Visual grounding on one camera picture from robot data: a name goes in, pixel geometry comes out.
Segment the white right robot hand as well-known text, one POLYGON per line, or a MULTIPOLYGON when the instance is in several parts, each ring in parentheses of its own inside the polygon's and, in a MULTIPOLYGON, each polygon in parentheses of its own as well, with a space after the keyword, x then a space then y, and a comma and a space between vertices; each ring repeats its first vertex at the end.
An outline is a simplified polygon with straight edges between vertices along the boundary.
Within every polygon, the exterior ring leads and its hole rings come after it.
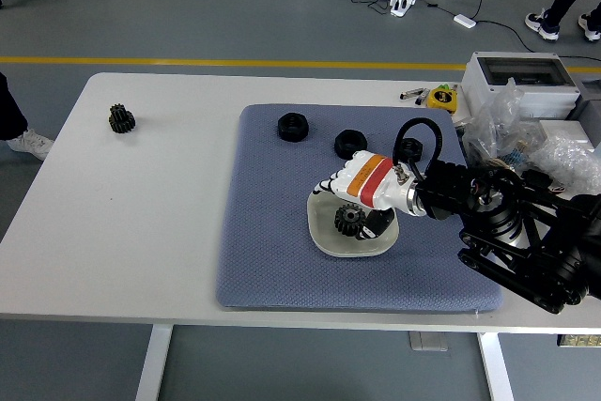
POLYGON ((344 201, 334 225, 348 237, 375 239, 392 223, 396 211, 424 216, 418 199, 419 179, 402 162, 366 150, 357 151, 343 169, 320 181, 313 194, 330 193, 344 201))

